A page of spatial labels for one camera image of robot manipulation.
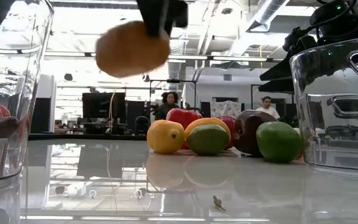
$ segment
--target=ceiling pipe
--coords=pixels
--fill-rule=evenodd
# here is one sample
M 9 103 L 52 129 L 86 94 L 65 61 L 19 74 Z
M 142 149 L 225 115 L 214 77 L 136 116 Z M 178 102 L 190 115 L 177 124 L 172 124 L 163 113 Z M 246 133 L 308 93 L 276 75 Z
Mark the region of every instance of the ceiling pipe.
M 238 40 L 235 40 L 227 52 L 227 56 L 241 56 L 252 45 L 251 31 L 268 32 L 271 21 L 277 16 L 278 10 L 290 0 L 260 0 L 256 10 L 246 16 L 246 24 Z

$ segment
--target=clear plastic bin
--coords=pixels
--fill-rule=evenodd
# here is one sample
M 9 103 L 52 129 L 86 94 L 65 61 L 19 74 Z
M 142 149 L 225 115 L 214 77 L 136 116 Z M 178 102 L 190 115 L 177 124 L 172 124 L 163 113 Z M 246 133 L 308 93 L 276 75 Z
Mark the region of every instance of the clear plastic bin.
M 22 168 L 52 17 L 47 0 L 17 0 L 0 25 L 0 179 Z
M 306 50 L 290 63 L 305 162 L 358 170 L 358 39 Z

